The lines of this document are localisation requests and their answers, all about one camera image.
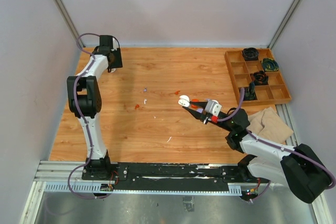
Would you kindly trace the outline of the white earbud charging case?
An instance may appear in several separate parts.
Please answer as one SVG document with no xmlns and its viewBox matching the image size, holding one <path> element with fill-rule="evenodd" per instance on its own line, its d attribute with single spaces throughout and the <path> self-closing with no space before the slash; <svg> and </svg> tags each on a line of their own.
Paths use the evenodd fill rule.
<svg viewBox="0 0 336 224">
<path fill-rule="evenodd" d="M 190 107 L 190 98 L 187 95 L 181 95 L 178 100 L 178 104 L 189 108 Z"/>
</svg>

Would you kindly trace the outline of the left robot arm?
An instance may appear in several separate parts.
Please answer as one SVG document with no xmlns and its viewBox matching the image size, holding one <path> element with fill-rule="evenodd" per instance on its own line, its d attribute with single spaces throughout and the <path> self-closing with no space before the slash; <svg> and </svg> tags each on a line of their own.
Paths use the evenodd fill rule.
<svg viewBox="0 0 336 224">
<path fill-rule="evenodd" d="M 107 180 L 113 174 L 100 127 L 102 98 L 98 80 L 104 71 L 112 73 L 123 63 L 119 41 L 112 35 L 98 37 L 99 44 L 92 52 L 79 48 L 89 55 L 89 61 L 77 75 L 67 78 L 69 110 L 80 122 L 87 146 L 85 164 L 80 166 L 83 180 Z"/>
</svg>

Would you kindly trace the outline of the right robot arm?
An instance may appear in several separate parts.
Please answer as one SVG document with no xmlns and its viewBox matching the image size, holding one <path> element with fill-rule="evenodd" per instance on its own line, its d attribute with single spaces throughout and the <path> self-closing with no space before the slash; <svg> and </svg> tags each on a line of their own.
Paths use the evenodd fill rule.
<svg viewBox="0 0 336 224">
<path fill-rule="evenodd" d="M 211 123 L 229 132 L 226 141 L 233 150 L 245 153 L 238 163 L 238 177 L 244 182 L 264 178 L 288 187 L 301 201 L 312 203 L 321 193 L 335 187 L 335 176 L 305 144 L 275 143 L 248 130 L 248 115 L 241 107 L 227 113 L 216 100 L 192 101 L 182 95 L 179 105 L 203 124 Z"/>
</svg>

